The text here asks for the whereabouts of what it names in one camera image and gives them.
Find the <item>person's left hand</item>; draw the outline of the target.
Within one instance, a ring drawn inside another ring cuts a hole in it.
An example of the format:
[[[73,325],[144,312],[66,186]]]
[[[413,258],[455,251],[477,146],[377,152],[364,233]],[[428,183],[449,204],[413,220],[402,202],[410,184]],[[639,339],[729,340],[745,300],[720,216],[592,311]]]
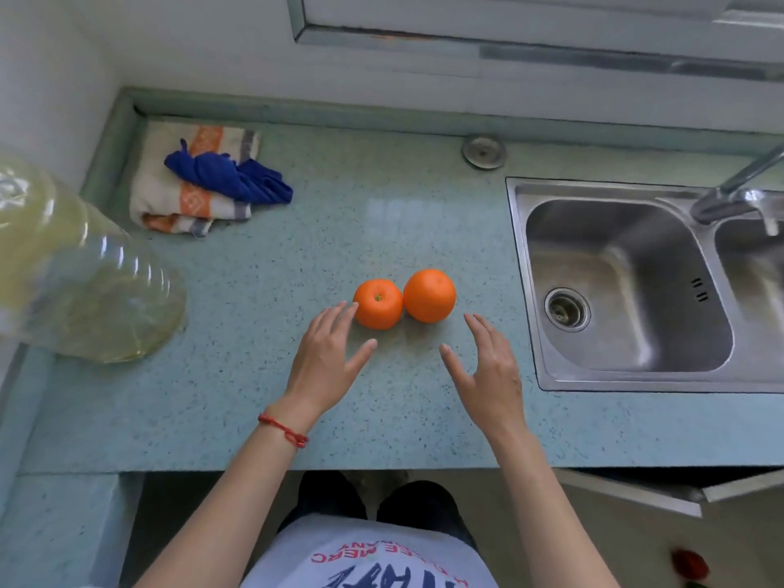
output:
[[[347,342],[357,303],[325,308],[309,324],[281,399],[283,413],[313,425],[347,394],[358,375],[347,375]]]

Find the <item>person's right hand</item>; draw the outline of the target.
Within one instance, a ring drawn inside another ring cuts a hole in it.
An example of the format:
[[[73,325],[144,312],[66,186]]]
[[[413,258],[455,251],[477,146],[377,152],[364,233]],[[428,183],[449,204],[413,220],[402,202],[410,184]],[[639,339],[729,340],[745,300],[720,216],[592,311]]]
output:
[[[474,388],[457,392],[488,443],[504,445],[528,429],[520,368],[510,342],[482,315],[465,314],[464,320],[474,337],[477,367]]]

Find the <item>person's right forearm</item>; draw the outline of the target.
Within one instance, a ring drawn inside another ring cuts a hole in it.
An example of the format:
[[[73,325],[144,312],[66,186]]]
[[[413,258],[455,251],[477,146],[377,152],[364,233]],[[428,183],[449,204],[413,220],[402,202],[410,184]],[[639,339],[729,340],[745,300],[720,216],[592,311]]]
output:
[[[534,588],[620,588],[525,425],[487,433],[512,499]]]

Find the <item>person's left forearm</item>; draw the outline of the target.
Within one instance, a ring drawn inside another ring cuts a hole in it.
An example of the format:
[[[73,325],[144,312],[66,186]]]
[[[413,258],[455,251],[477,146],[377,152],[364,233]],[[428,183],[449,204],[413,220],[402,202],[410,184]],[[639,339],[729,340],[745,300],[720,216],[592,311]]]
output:
[[[238,588],[296,452],[282,429],[258,423],[133,588]]]

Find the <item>orange with green stem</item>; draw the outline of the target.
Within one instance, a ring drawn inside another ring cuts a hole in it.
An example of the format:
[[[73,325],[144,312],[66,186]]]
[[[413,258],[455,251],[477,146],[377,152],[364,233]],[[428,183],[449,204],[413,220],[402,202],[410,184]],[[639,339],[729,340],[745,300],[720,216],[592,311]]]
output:
[[[403,295],[388,279],[376,278],[361,283],[354,294],[358,304],[355,321],[372,330],[386,331],[396,326],[404,311]]]

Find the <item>large round orange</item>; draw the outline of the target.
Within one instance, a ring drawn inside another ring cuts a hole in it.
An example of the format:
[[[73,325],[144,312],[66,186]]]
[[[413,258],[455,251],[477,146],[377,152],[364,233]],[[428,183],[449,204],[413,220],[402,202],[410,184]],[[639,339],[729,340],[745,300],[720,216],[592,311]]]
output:
[[[424,324],[436,324],[445,320],[455,308],[456,286],[442,270],[422,269],[409,278],[403,300],[410,317]]]

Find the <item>sink drain strainer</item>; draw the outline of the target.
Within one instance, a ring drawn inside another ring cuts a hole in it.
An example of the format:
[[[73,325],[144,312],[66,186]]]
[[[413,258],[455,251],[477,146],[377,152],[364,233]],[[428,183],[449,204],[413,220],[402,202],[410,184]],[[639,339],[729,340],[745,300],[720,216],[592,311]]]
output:
[[[581,332],[591,321],[591,309],[580,293],[569,287],[550,290],[543,301],[544,315],[548,321],[563,332]]]

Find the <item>black trousers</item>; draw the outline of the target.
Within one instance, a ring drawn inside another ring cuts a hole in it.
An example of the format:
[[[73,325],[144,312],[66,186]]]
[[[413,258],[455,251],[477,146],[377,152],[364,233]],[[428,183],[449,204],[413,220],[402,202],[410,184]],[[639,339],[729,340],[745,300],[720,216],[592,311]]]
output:
[[[370,521],[368,506],[376,506],[375,521],[419,531],[449,535],[478,551],[458,504],[445,486],[432,480],[410,480],[403,470],[366,474],[362,471],[309,470],[303,473],[297,501],[277,533],[308,516],[339,521]]]

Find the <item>stainless steel double sink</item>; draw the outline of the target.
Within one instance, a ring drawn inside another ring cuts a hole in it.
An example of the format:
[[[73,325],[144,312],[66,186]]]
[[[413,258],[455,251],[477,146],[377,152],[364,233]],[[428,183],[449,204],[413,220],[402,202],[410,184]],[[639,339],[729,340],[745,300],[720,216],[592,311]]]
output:
[[[784,206],[704,226],[705,190],[506,179],[538,385],[549,391],[784,394]],[[591,321],[563,332],[546,294]]]

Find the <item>round metal hole cover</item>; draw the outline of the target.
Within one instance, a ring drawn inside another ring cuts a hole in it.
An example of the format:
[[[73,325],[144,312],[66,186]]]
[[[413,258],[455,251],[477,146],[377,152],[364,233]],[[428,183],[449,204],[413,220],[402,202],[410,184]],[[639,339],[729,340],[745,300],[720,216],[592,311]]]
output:
[[[490,135],[466,137],[463,140],[461,153],[468,165],[484,171],[504,167],[507,158],[503,141]]]

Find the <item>blue cloth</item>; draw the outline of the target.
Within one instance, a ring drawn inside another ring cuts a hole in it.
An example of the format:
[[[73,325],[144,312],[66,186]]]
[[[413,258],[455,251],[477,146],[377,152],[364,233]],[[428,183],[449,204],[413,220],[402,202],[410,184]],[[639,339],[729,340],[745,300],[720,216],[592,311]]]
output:
[[[254,159],[236,162],[229,154],[207,151],[192,156],[185,139],[167,155],[164,166],[179,179],[249,205],[292,202],[293,189],[282,174]]]

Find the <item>beige orange striped towel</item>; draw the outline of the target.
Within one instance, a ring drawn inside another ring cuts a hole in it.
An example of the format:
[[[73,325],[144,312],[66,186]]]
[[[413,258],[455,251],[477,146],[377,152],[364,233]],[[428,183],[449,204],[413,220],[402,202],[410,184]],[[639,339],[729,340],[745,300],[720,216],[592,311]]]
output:
[[[152,120],[142,138],[130,186],[129,212],[140,226],[165,234],[207,235],[215,220],[245,221],[251,206],[182,180],[165,158],[187,144],[191,157],[214,152],[241,163],[255,159],[261,136],[255,129]]]

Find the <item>clear plastic oil bottle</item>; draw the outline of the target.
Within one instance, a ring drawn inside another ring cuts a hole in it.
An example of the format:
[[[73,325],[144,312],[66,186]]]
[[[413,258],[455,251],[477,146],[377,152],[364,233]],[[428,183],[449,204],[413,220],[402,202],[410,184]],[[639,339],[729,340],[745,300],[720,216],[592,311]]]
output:
[[[119,363],[185,322],[181,276],[44,168],[0,148],[0,337]]]

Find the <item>chrome faucet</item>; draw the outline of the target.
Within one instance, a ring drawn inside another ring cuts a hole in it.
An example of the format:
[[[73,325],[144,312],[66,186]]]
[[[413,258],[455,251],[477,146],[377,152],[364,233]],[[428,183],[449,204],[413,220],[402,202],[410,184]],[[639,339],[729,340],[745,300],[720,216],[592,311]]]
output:
[[[776,208],[784,206],[784,191],[751,187],[749,183],[784,160],[784,143],[758,157],[719,186],[705,193],[690,209],[691,218],[709,226],[728,218],[757,212],[768,236],[780,233]]]

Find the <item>window frame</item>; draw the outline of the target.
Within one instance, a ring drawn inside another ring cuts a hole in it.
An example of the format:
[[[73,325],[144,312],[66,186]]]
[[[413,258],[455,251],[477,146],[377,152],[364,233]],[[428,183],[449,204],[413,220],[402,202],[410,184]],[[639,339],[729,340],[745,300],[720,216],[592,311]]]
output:
[[[286,0],[299,45],[784,85],[784,0]]]

